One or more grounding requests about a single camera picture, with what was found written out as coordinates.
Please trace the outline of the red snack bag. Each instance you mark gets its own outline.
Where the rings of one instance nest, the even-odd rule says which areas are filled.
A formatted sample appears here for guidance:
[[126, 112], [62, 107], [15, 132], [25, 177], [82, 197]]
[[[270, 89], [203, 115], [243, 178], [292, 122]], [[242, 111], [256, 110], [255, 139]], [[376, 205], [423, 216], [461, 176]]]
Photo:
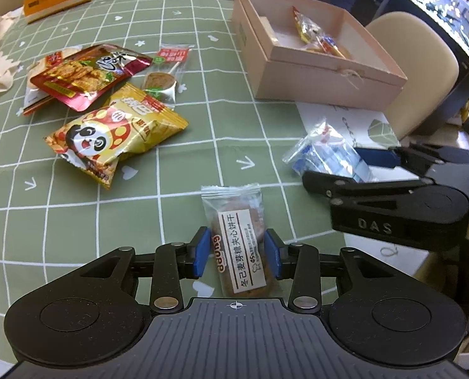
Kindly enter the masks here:
[[119, 45], [93, 45], [48, 71], [43, 89], [70, 109], [85, 111], [101, 95], [151, 63], [151, 57]]

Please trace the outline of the white red snack packet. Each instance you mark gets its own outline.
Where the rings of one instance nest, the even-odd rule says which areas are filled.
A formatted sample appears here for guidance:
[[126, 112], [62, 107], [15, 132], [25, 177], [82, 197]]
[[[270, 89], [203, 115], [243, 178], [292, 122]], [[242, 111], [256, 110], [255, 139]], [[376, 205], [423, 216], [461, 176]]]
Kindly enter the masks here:
[[67, 57], [71, 57], [81, 50], [81, 45], [69, 46], [46, 55], [29, 67], [24, 101], [22, 107], [17, 111], [18, 116], [30, 115], [54, 99], [43, 89], [46, 73], [60, 65]]

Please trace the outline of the yellow red packet in box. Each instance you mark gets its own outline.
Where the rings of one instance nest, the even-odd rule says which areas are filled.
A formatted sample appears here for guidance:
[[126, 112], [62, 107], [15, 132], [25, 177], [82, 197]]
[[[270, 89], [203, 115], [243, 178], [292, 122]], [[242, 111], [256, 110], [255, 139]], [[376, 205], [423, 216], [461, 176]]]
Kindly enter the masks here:
[[326, 54], [346, 59], [335, 40], [327, 34], [315, 21], [303, 15], [296, 7], [292, 7], [294, 25], [306, 51]]

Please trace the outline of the clear lollipop packet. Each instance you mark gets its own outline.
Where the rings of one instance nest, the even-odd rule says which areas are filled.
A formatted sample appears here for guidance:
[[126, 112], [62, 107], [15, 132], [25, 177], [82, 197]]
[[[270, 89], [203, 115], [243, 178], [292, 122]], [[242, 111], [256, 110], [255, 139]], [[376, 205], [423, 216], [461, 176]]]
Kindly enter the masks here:
[[145, 75], [142, 90], [168, 107], [175, 107], [192, 49], [193, 45], [162, 44]]

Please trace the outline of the pink open storage box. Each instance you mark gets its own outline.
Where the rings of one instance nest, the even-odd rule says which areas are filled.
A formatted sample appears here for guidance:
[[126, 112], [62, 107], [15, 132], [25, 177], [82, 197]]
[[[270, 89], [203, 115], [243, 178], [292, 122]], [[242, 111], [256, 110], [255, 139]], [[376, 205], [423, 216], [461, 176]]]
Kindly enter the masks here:
[[[396, 61], [345, 9], [318, 0], [234, 0], [232, 25], [256, 99], [384, 111], [407, 78]], [[300, 12], [340, 49], [333, 55], [303, 41]]]

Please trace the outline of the green grid tablecloth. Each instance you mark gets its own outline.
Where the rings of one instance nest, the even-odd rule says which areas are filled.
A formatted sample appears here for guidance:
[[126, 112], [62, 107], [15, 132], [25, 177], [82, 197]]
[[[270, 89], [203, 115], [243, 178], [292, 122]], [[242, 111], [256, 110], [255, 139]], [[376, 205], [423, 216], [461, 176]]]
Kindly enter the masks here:
[[[0, 360], [10, 305], [31, 290], [122, 245], [138, 253], [189, 240], [206, 224], [206, 186], [259, 184], [264, 223], [286, 242], [335, 253], [343, 236], [282, 155], [306, 131], [289, 102], [258, 101], [231, 24], [233, 0], [92, 0], [29, 24], [16, 22], [2, 49], [19, 64], [0, 97]], [[189, 49], [173, 106], [143, 94], [145, 73], [111, 87], [81, 112], [54, 102], [21, 109], [31, 66], [61, 49], [95, 47], [66, 67], [80, 84], [109, 81], [120, 48], [156, 56]]]

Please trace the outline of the yellow panda chips bag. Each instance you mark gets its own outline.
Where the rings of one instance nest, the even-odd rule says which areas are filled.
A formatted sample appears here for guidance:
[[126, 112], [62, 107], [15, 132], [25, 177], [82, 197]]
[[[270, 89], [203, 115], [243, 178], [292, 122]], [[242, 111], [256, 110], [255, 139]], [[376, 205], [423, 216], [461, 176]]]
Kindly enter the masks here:
[[103, 107], [45, 137], [55, 154], [110, 188], [118, 163], [179, 134], [188, 121], [171, 107], [127, 83]]

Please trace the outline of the white paper sheet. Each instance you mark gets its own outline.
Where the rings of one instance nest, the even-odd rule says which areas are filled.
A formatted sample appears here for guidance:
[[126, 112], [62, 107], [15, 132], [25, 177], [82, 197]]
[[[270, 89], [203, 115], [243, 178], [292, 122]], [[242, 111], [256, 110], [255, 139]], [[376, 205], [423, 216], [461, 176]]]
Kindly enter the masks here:
[[[325, 119], [352, 146], [381, 149], [399, 144], [381, 112], [307, 103], [296, 105], [306, 131]], [[417, 275], [418, 269], [429, 255], [428, 251], [353, 234], [346, 234], [344, 240], [347, 246], [361, 249], [411, 276]]]

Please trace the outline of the blue clear snack packet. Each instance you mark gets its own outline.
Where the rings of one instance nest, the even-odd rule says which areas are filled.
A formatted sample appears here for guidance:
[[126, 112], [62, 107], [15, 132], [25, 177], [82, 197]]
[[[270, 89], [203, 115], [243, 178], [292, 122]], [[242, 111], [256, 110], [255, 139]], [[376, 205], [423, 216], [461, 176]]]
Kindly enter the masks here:
[[325, 118], [285, 152], [282, 161], [300, 176], [312, 171], [346, 177], [358, 183], [377, 180], [360, 154]]

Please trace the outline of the brown sandwich biscuit packet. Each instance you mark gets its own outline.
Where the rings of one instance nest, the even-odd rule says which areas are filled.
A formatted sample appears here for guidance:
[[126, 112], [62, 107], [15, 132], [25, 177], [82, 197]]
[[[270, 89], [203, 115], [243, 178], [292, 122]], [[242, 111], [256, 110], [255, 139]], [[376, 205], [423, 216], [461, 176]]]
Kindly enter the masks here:
[[264, 253], [264, 206], [260, 185], [201, 187], [211, 245], [223, 295], [262, 298], [276, 281]]

